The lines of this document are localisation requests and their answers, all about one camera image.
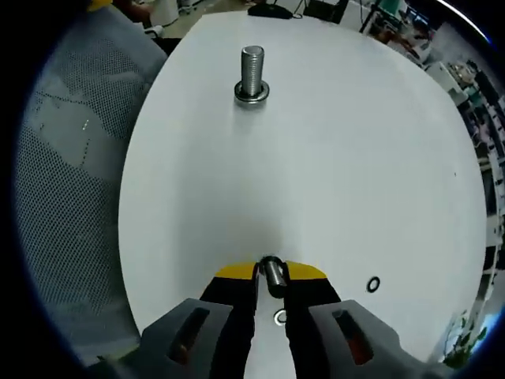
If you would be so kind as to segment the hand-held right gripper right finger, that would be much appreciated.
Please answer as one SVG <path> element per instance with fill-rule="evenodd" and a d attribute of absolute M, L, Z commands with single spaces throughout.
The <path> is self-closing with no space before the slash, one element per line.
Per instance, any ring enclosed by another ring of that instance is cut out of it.
<path fill-rule="evenodd" d="M 288 261 L 286 336 L 298 378 L 448 378 L 449 367 L 406 352 L 398 333 L 318 268 Z"/>

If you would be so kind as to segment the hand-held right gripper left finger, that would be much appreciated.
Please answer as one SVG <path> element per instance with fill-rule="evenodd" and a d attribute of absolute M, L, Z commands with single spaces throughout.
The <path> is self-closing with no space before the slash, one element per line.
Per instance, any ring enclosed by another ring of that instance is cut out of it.
<path fill-rule="evenodd" d="M 100 361 L 102 378 L 242 378 L 255 329 L 258 265 L 221 268 L 200 298 L 150 324 L 140 344 Z"/>

